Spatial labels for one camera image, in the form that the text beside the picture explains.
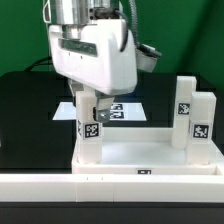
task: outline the white robotic end effector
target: white robotic end effector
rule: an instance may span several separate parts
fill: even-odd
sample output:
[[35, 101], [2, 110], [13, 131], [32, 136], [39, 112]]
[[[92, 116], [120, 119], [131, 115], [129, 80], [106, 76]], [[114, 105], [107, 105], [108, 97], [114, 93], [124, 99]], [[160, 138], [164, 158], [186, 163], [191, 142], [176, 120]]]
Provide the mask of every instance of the white robotic end effector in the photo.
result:
[[55, 69], [99, 92], [99, 122], [109, 121], [110, 107], [102, 106], [105, 100], [101, 98], [113, 99], [134, 91], [137, 68], [151, 72], [160, 56], [133, 38], [120, 7], [119, 0], [48, 0], [43, 9], [44, 21], [51, 24], [49, 41]]

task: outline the green wall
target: green wall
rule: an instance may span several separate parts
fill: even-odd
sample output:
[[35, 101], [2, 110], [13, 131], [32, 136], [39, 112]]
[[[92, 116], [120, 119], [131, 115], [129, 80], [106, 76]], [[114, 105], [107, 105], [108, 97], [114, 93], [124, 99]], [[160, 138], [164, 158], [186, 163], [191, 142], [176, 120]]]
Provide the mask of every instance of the green wall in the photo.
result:
[[[122, 0], [130, 15], [128, 0]], [[1, 0], [0, 75], [48, 55], [42, 0]], [[197, 72], [224, 91], [224, 1], [136, 0], [139, 39], [163, 53], [155, 72]]]

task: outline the white block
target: white block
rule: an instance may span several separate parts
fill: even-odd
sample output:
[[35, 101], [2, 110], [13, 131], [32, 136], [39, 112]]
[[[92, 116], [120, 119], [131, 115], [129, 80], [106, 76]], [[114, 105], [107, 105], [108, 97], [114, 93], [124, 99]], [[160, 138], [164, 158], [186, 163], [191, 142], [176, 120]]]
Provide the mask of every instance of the white block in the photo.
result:
[[76, 201], [74, 175], [1, 174], [1, 202]]
[[221, 202], [223, 179], [216, 176], [116, 176], [115, 202]]
[[98, 163], [102, 159], [102, 125], [93, 118], [93, 108], [96, 106], [94, 91], [76, 93], [77, 108], [77, 151], [80, 163]]
[[174, 110], [174, 124], [172, 135], [172, 146], [176, 149], [184, 149], [187, 143], [189, 112], [191, 94], [196, 90], [196, 78], [177, 77], [176, 99]]
[[113, 182], [107, 175], [80, 176], [76, 183], [77, 202], [113, 202], [113, 194]]
[[186, 147], [188, 164], [209, 164], [215, 158], [212, 144], [216, 97], [213, 93], [192, 93], [189, 136]]

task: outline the white platform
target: white platform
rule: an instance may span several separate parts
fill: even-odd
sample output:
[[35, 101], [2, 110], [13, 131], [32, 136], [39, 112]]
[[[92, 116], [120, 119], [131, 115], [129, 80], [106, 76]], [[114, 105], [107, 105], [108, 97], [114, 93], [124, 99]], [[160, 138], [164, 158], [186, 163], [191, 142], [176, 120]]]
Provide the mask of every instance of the white platform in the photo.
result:
[[[184, 150], [170, 146], [171, 133], [105, 128], [102, 163], [81, 165], [74, 154], [73, 172], [79, 174], [1, 174], [0, 202], [224, 203], [224, 158], [218, 148], [214, 145], [211, 164], [185, 165]], [[139, 169], [151, 175], [139, 175]]]
[[172, 128], [104, 128], [102, 162], [79, 164], [76, 151], [74, 174], [216, 175], [217, 163], [224, 162], [213, 143], [209, 165], [186, 165], [185, 150], [171, 146]]

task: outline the white paper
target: white paper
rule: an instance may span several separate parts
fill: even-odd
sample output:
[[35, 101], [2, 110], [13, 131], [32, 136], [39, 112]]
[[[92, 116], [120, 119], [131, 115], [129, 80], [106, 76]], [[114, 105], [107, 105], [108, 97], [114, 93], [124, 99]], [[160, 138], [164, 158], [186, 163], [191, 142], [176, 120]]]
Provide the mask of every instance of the white paper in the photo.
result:
[[[61, 102], [53, 120], [75, 120], [76, 108], [72, 103]], [[146, 121], [141, 103], [113, 103], [111, 119], [116, 121]]]

